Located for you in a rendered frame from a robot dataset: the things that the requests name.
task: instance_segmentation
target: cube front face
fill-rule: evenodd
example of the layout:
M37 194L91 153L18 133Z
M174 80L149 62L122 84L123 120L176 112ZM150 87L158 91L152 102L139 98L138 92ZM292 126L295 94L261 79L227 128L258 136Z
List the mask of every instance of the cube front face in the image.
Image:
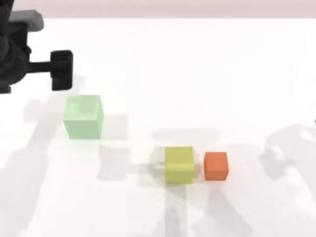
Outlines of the cube front face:
M204 157L204 173L207 181L225 181L229 172L227 153L207 152Z
M103 126L100 96L68 96L64 125L70 139L100 139Z
M165 148L165 179L167 184L190 184L194 181L192 147Z

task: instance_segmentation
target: light green block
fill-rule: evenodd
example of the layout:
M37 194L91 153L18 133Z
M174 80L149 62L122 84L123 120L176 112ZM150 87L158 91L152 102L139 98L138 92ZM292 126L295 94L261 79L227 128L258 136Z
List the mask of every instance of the light green block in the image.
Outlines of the light green block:
M165 148L165 179L167 184L193 183L193 147Z
M103 108L99 95L69 95L64 125L70 139L101 139Z

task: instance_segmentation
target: white table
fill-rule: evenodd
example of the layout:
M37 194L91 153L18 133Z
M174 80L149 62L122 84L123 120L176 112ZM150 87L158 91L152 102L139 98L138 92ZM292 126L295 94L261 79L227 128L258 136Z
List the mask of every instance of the white table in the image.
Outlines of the white table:
M314 237L315 29L46 20L32 60L71 49L75 87L29 75L0 97L0 236ZM102 140L67 138L69 93L101 95ZM194 146L194 184L164 184L169 145ZM228 153L226 182L203 181L206 151Z

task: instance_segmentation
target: black robotic arm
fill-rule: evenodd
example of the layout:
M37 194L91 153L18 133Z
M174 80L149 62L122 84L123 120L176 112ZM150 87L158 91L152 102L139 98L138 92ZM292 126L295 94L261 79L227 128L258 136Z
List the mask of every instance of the black robotic arm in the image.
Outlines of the black robotic arm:
M30 62L28 32L44 28L35 10L12 12L14 0L0 0L0 94L11 92L28 73L48 73L52 90L69 90L73 84L73 54L69 50L51 52L49 62Z

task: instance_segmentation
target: orange cube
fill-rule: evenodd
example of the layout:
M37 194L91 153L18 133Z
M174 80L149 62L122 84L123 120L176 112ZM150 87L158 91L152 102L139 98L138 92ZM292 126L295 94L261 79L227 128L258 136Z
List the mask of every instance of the orange cube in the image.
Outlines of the orange cube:
M207 181L225 181L228 176L226 152L206 152L204 157L204 174Z

